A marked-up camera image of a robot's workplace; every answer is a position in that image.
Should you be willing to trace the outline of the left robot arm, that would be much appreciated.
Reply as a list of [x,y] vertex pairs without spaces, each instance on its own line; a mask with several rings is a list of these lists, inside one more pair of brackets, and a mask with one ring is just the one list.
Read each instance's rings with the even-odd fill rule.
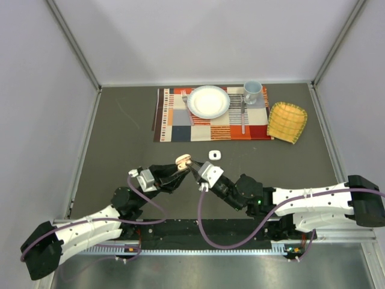
[[39,224],[20,247],[20,260],[26,264],[31,280],[46,277],[89,247],[120,237],[133,237],[141,207],[153,204],[153,198],[159,193],[174,192],[189,174],[191,163],[133,169],[128,173],[128,186],[119,187],[104,209],[60,225],[50,221]]

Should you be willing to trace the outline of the beige earbud charging case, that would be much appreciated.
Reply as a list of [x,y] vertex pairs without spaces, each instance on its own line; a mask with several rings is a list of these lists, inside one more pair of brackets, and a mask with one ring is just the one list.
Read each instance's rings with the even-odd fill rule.
[[184,154],[176,158],[175,164],[177,165],[178,171],[183,171],[188,168],[188,165],[192,164],[191,155]]

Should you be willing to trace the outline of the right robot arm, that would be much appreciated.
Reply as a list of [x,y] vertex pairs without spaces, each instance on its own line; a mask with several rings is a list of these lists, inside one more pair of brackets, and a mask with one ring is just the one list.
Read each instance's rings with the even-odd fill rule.
[[360,175],[350,175],[347,182],[321,188],[284,189],[266,187],[246,174],[233,182],[224,176],[223,169],[208,161],[189,161],[187,167],[201,189],[213,192],[233,209],[245,209],[255,219],[277,216],[279,232],[288,238],[352,221],[361,227],[384,226],[380,190]]

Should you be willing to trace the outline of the white earbud charging case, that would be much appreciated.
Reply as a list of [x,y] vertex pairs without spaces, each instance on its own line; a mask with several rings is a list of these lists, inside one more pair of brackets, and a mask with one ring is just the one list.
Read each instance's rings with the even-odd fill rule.
[[208,157],[212,161],[218,161],[218,160],[221,160],[222,153],[220,151],[218,151],[218,150],[211,150],[208,153]]

